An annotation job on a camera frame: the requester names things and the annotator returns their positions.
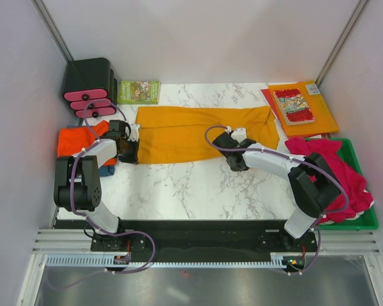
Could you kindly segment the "yellow t shirt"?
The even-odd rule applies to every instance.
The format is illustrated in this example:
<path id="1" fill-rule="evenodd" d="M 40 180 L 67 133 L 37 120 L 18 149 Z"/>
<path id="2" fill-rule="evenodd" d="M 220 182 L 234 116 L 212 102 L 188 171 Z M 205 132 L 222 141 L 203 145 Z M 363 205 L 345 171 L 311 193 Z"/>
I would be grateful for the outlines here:
<path id="1" fill-rule="evenodd" d="M 245 128 L 249 139 L 276 149 L 280 137 L 268 106 L 256 108 L 190 108 L 143 106 L 138 109 L 140 164 L 187 163 L 212 159 L 220 153 L 205 133 L 211 126 Z"/>

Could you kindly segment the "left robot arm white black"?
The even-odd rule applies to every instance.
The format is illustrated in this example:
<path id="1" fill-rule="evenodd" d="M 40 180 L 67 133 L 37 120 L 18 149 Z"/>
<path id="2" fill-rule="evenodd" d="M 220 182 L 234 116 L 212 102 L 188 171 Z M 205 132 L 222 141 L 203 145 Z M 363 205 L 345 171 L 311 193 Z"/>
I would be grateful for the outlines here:
<path id="1" fill-rule="evenodd" d="M 102 200 L 99 169 L 109 160 L 137 164 L 140 145 L 140 125 L 124 120 L 111 120 L 100 133 L 88 126 L 94 136 L 89 146 L 82 146 L 72 155 L 56 160 L 54 203 L 83 217 L 114 251 L 127 244 L 122 220 L 113 214 Z"/>

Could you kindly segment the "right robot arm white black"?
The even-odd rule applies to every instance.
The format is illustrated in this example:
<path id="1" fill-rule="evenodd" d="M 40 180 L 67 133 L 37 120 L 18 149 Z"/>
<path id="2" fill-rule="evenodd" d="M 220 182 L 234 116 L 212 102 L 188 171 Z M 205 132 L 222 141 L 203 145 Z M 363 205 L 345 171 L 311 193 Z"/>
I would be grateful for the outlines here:
<path id="1" fill-rule="evenodd" d="M 284 224 L 280 245 L 287 251 L 303 243 L 303 235 L 342 193 L 342 187 L 326 160 L 318 153 L 292 155 L 245 138 L 240 142 L 224 132 L 211 145 L 225 157 L 232 171 L 252 168 L 289 182 L 296 208 Z"/>

